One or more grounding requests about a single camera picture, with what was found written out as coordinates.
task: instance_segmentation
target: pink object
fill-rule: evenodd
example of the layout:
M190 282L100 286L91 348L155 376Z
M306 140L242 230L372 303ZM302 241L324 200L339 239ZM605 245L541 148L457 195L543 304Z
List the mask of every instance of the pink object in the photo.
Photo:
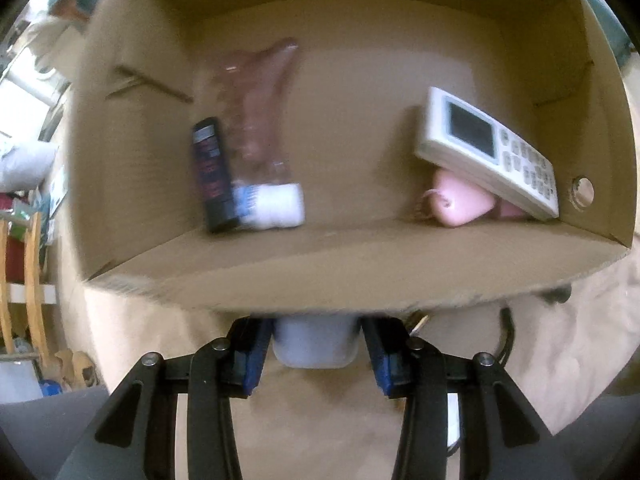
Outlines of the pink object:
M476 184L438 168L433 189L427 191L433 217L446 227L457 227L488 213L497 198Z
M525 218L531 218L529 213L513 205L511 202L507 202L503 198L498 199L498 205L495 208L494 216L498 220L522 220Z
M229 145L241 159L234 178L245 184L290 182L280 122L299 56L296 40L285 38L261 52L236 50L223 61Z

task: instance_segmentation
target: remote control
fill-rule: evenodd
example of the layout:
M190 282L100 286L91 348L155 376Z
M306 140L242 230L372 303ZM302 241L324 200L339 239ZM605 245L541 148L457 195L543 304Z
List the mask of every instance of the remote control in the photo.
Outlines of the remote control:
M415 155L478 184L538 220L558 218L551 163L494 118L432 87Z

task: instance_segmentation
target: remote control button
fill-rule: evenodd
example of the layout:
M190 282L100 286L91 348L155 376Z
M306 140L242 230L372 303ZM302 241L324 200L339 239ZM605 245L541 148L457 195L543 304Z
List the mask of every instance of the remote control button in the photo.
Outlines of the remote control button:
M511 171L511 155L509 152L504 152L502 154L502 158L504 159L504 169L507 171Z

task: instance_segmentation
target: white bag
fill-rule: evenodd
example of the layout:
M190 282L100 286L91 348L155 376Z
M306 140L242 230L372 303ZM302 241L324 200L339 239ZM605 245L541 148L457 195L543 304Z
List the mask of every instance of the white bag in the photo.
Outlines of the white bag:
M0 142L0 192L37 188L49 173L57 150L55 144L40 140Z

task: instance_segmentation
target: bottle cap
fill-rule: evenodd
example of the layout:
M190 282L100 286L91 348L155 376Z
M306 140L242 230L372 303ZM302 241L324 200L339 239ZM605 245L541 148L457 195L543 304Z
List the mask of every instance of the bottle cap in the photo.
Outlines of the bottle cap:
M240 221L264 230L297 227L305 222L305 204L300 184L246 186L234 192Z

